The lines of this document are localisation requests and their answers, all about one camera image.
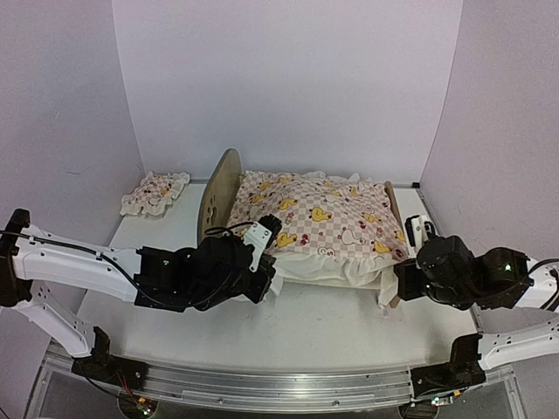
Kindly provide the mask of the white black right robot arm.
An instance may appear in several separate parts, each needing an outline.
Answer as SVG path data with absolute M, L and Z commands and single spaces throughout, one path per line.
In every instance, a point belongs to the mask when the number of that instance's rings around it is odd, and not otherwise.
M 434 237 L 394 272 L 404 301 L 428 298 L 460 311 L 472 306 L 558 311 L 556 258 L 536 261 L 504 247 L 476 257 L 457 236 Z M 515 332 L 459 336 L 448 361 L 411 370 L 412 394 L 417 400 L 448 396 L 484 383 L 490 369 L 557 351 L 557 320 Z

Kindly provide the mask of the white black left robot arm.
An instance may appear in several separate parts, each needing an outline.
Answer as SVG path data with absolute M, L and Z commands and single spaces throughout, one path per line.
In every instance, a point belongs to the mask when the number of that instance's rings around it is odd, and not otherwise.
M 267 254 L 281 230 L 276 216 L 233 227 L 210 227 L 196 248 L 166 251 L 66 242 L 15 209 L 1 231 L 1 306 L 22 313 L 72 357 L 72 372 L 90 381 L 140 390 L 148 365 L 111 354 L 110 338 L 53 296 L 50 285 L 101 292 L 137 307 L 207 311 L 228 299 L 263 300 L 275 275 Z

